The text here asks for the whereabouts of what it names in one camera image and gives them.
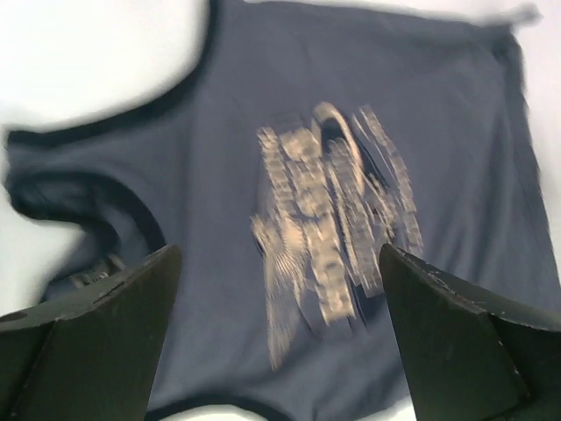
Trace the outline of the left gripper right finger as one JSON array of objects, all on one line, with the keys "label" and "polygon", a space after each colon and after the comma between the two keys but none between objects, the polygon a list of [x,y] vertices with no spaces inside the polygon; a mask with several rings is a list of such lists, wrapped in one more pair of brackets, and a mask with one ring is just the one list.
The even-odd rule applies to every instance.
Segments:
[{"label": "left gripper right finger", "polygon": [[560,316],[497,295],[398,247],[380,271],[419,420],[558,420]]}]

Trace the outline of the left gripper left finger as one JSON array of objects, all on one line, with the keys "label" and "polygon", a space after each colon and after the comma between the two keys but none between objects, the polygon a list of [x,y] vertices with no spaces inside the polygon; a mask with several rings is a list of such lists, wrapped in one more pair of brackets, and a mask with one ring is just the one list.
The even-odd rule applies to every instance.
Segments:
[{"label": "left gripper left finger", "polygon": [[141,420],[181,274],[165,246],[52,301],[1,318],[3,420]]}]

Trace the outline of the blue printed tank top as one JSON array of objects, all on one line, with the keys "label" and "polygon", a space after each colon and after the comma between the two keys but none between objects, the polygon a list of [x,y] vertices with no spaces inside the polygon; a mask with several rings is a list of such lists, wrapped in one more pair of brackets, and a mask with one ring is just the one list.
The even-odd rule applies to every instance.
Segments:
[{"label": "blue printed tank top", "polygon": [[513,25],[212,2],[162,96],[9,134],[14,209],[86,234],[44,302],[179,248],[141,420],[356,420],[411,397],[385,244],[559,315]]}]

